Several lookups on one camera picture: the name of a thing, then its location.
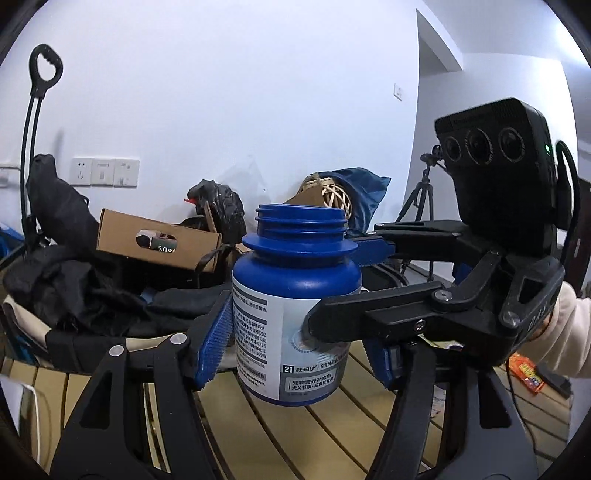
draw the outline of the wall outlet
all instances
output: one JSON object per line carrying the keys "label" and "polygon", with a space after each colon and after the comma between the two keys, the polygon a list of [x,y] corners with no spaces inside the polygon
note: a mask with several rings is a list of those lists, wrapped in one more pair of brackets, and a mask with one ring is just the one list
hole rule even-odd
{"label": "wall outlet", "polygon": [[72,163],[70,163],[70,185],[89,186],[91,171],[91,158],[72,158]]}
{"label": "wall outlet", "polygon": [[91,185],[113,186],[113,174],[115,172],[115,160],[92,159],[92,171],[90,173]]}
{"label": "wall outlet", "polygon": [[135,188],[138,186],[139,160],[115,160],[114,187]]}
{"label": "wall outlet", "polygon": [[394,84],[394,96],[402,102],[402,88],[400,85]]}

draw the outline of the wooden table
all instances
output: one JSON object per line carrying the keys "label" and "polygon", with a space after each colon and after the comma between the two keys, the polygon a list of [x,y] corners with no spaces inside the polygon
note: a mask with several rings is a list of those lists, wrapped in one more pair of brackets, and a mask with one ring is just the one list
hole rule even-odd
{"label": "wooden table", "polygon": [[[35,386],[40,397],[40,425],[27,409],[33,457],[41,433],[41,465],[49,470],[64,422],[89,377],[67,375],[6,359],[2,372]],[[505,372],[497,369],[507,387]],[[546,386],[532,395],[514,380],[521,411],[537,443],[540,473],[564,449],[569,402]],[[144,388],[148,442],[154,466],[168,470],[154,386]],[[308,407],[278,407],[243,392],[233,372],[218,374],[195,395],[217,461],[228,480],[362,480],[387,424],[394,394],[373,377],[360,342],[351,347],[345,376],[336,392]],[[422,469],[433,466],[441,441],[443,413],[432,419]]]}

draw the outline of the black handle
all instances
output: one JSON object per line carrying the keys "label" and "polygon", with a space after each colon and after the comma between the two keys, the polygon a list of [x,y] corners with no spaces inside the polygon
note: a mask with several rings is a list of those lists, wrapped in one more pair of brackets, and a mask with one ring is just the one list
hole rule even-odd
{"label": "black handle", "polygon": [[[39,75],[39,65],[37,63],[39,55],[43,55],[43,58],[56,68],[56,72],[50,80],[44,80],[41,75]],[[36,46],[29,57],[29,73],[31,75],[32,83],[31,96],[35,96],[39,99],[45,98],[46,91],[59,81],[63,72],[64,65],[61,62],[60,56],[55,50],[53,50],[53,48],[45,44]]]}

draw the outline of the white cable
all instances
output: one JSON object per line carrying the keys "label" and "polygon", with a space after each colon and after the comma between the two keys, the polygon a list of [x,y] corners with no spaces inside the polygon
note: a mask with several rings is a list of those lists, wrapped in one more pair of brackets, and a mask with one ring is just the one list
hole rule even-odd
{"label": "white cable", "polygon": [[37,422],[37,463],[41,465],[41,425],[39,425],[39,399],[37,398],[37,390],[35,390],[30,385],[25,385],[24,383],[21,383],[21,385],[28,391],[32,392],[33,397],[35,397],[35,421]]}
{"label": "white cable", "polygon": [[13,165],[12,163],[0,163],[0,170],[18,170],[21,171],[21,167]]}

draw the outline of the person's arm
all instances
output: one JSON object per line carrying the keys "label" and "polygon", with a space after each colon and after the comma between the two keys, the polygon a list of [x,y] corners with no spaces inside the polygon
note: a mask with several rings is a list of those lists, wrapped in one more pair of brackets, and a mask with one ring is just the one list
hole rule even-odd
{"label": "person's arm", "polygon": [[554,372],[568,377],[591,378],[591,299],[578,299],[573,287],[562,284],[560,295],[545,327],[519,352]]}

